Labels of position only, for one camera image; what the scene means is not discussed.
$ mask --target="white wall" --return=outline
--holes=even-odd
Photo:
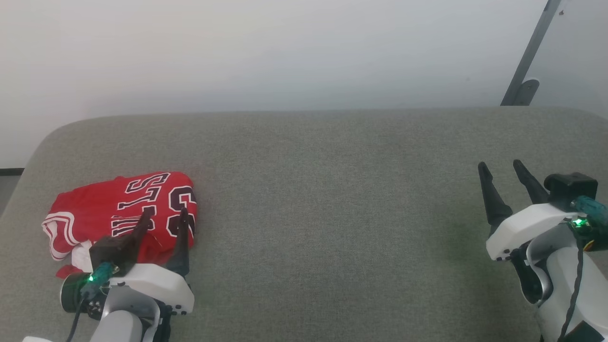
[[[546,0],[2,0],[0,168],[89,117],[500,104]]]
[[[608,1],[562,0],[529,78],[541,83],[532,106],[566,106],[608,119]]]

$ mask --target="black cable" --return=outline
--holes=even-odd
[[[566,321],[562,326],[562,331],[559,334],[558,342],[561,342],[566,335],[566,330],[568,330],[568,326],[570,325],[570,321],[572,320],[572,315],[574,315],[574,309],[576,307],[576,298],[578,297],[578,292],[581,289],[583,248],[579,241],[577,241],[576,246],[578,247],[578,265],[576,266],[576,280],[574,281],[574,292],[572,292],[572,296],[570,297],[570,307],[568,308],[568,311],[566,311]]]
[[[78,304],[78,307],[76,309],[76,315],[74,316],[74,322],[72,322],[72,329],[70,330],[70,334],[67,336],[66,342],[72,341],[72,338],[74,337],[74,333],[76,332],[76,326],[78,325],[78,317],[80,317],[80,311],[82,311],[82,305],[85,302],[86,295],[88,295],[88,293],[85,293],[85,295],[82,296],[82,299]]]

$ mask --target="red jersey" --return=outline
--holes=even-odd
[[[93,244],[103,236],[130,233],[143,211],[149,211],[152,228],[144,235],[138,262],[164,263],[173,252],[180,210],[188,209],[194,244],[196,198],[192,180],[181,172],[147,175],[90,184],[57,196],[42,222],[49,236],[50,254],[64,259],[87,240]]]

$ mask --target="gray floor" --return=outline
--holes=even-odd
[[[21,176],[0,176],[0,216]]]

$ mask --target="black baseboard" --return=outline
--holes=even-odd
[[[22,173],[22,167],[15,167],[13,169],[0,169],[0,176],[21,176]]]

